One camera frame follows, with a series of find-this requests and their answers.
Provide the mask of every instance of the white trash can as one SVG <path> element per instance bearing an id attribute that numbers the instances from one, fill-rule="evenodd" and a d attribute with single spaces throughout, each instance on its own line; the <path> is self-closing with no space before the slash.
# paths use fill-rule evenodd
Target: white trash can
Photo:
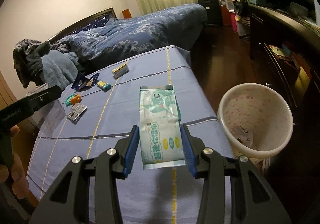
<path id="1" fill-rule="evenodd" d="M 293 130 L 293 117 L 286 101 L 273 89 L 256 83 L 228 90 L 220 101 L 218 119 L 234 155 L 246 155 L 253 163 L 278 154 L 289 142 Z M 235 125 L 252 131 L 250 148 L 232 135 Z"/>

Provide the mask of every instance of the blue gripper pad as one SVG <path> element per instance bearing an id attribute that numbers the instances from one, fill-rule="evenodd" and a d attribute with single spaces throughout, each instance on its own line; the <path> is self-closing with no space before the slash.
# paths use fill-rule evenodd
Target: blue gripper pad
<path id="1" fill-rule="evenodd" d="M 136 127 L 132 138 L 131 142 L 128 146 L 127 152 L 124 156 L 124 169 L 123 169 L 123 174 L 127 178 L 128 175 L 131 173 L 134 158 L 137 153 L 137 148 L 139 144 L 140 136 L 139 136 L 139 127 Z"/>
<path id="2" fill-rule="evenodd" d="M 188 134 L 186 133 L 183 126 L 180 127 L 180 131 L 185 161 L 187 163 L 189 172 L 195 178 L 197 176 L 196 157 L 192 150 Z"/>

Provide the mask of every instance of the white and green wipes packet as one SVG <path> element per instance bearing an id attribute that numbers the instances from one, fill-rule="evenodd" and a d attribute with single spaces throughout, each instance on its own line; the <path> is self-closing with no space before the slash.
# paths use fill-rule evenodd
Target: white and green wipes packet
<path id="1" fill-rule="evenodd" d="M 185 165 L 180 120 L 173 86 L 140 87 L 139 132 L 143 169 Z"/>

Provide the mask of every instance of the silver screw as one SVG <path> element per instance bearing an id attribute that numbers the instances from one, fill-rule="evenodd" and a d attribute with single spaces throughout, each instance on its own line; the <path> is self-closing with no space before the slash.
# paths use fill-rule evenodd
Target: silver screw
<path id="1" fill-rule="evenodd" d="M 206 154 L 206 155 L 211 155 L 213 153 L 213 150 L 209 147 L 206 147 L 205 149 L 203 149 L 203 152 Z"/>
<path id="2" fill-rule="evenodd" d="M 249 161 L 248 157 L 246 157 L 245 155 L 241 155 L 239 157 L 240 161 L 243 162 L 243 163 L 246 163 L 247 161 Z"/>
<path id="3" fill-rule="evenodd" d="M 72 158 L 72 162 L 73 163 L 79 163 L 81 161 L 81 157 L 80 156 L 75 156 L 74 158 Z"/>
<path id="4" fill-rule="evenodd" d="M 114 149 L 114 148 L 110 148 L 110 149 L 107 150 L 107 154 L 108 155 L 114 155 L 116 152 L 117 152 L 117 150 Z"/>

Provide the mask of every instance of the yellow oval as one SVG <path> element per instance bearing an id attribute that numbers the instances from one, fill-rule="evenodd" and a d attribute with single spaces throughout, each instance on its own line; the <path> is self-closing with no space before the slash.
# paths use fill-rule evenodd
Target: yellow oval
<path id="1" fill-rule="evenodd" d="M 168 141 L 167 139 L 163 139 L 163 147 L 164 147 L 164 150 L 167 150 L 168 149 Z"/>
<path id="2" fill-rule="evenodd" d="M 176 147 L 179 148 L 180 146 L 179 138 L 175 137 L 174 142 L 176 144 Z"/>

